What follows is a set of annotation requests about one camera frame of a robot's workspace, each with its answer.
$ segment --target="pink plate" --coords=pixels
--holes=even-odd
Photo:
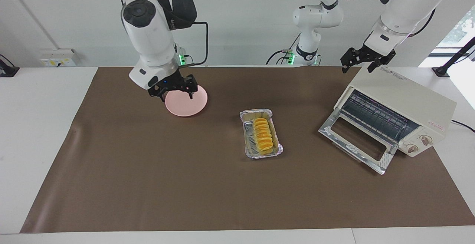
[[[193,94],[193,99],[186,92],[170,91],[165,97],[165,106],[168,111],[180,117],[193,116],[204,109],[207,103],[207,93],[198,86],[198,91]]]

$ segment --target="brown mat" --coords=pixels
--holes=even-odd
[[[129,71],[97,71],[22,233],[475,224],[434,149],[380,176],[318,133],[358,68],[183,70],[209,94],[192,118]],[[244,155],[254,108],[273,111],[282,155]]]

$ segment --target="black mounting base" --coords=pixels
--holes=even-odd
[[[20,67],[10,67],[13,71],[11,73],[0,73],[0,77],[14,77],[18,70],[20,69]]]
[[[439,73],[437,70],[438,70],[439,67],[432,67],[432,70],[434,71],[434,73],[438,76],[438,77],[445,77],[445,78],[448,78],[450,77],[450,75],[448,75],[448,73],[445,73],[444,75]]]

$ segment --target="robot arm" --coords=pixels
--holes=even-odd
[[[300,6],[294,11],[294,23],[300,29],[299,43],[292,50],[295,64],[312,65],[315,62],[321,40],[317,28],[336,27],[343,21],[338,0],[319,1],[319,5]]]
[[[122,8],[122,23],[140,55],[129,77],[151,96],[181,90],[192,95],[197,91],[193,75],[183,78],[171,30],[190,27],[196,19],[192,0],[129,0]]]
[[[372,32],[359,50],[350,48],[341,58],[343,73],[362,62],[372,62],[372,72],[380,65],[387,65],[396,55],[394,48],[416,29],[421,20],[442,0],[380,0],[387,4],[385,11],[373,26]]]

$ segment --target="white table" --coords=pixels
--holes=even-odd
[[[0,243],[475,243],[475,227],[18,234],[96,70],[23,68],[0,79]],[[475,110],[450,79],[393,70],[456,101],[454,119],[475,125]],[[475,213],[475,134],[451,124],[436,150]]]

